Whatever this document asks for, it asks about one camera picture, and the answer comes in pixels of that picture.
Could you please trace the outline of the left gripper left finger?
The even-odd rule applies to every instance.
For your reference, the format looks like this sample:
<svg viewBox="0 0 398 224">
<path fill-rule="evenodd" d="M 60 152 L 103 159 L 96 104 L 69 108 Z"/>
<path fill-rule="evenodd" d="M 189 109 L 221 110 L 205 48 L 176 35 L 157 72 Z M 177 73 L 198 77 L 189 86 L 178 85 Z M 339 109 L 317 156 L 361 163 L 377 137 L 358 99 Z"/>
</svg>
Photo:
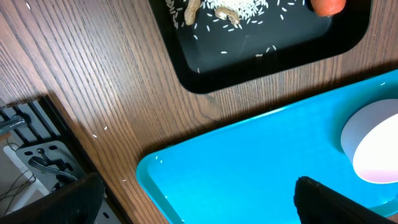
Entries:
<svg viewBox="0 0 398 224">
<path fill-rule="evenodd" d="M 2 217 L 1 224 L 94 224 L 103 195 L 103 180 L 92 172 Z"/>
</svg>

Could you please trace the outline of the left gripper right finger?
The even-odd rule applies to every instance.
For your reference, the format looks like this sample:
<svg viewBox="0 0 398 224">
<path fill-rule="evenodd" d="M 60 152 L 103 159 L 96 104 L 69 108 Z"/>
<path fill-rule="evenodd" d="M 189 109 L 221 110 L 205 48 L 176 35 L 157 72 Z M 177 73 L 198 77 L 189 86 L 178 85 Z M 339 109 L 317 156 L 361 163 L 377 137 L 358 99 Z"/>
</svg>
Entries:
<svg viewBox="0 0 398 224">
<path fill-rule="evenodd" d="M 301 224 L 394 224 L 306 176 L 296 181 L 294 205 Z"/>
</svg>

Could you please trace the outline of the pink bowl with food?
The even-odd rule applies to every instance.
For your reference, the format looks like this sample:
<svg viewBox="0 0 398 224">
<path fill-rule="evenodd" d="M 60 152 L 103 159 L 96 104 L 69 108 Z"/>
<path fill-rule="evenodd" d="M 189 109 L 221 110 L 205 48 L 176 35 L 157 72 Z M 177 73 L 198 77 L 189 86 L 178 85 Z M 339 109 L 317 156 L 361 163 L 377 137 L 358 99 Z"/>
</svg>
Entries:
<svg viewBox="0 0 398 224">
<path fill-rule="evenodd" d="M 397 100 L 358 110 L 341 132 L 341 147 L 356 175 L 373 184 L 397 182 Z"/>
</svg>

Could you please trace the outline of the orange carrot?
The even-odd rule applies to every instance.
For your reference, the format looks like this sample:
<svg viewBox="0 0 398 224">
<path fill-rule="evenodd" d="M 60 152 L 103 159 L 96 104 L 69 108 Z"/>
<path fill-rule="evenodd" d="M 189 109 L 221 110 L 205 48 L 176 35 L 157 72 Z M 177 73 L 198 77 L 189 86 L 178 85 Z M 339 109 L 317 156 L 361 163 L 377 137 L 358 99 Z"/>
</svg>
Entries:
<svg viewBox="0 0 398 224">
<path fill-rule="evenodd" d="M 341 12 L 346 5 L 346 0 L 311 0 L 310 2 L 315 14 L 321 17 L 333 16 Z"/>
</svg>

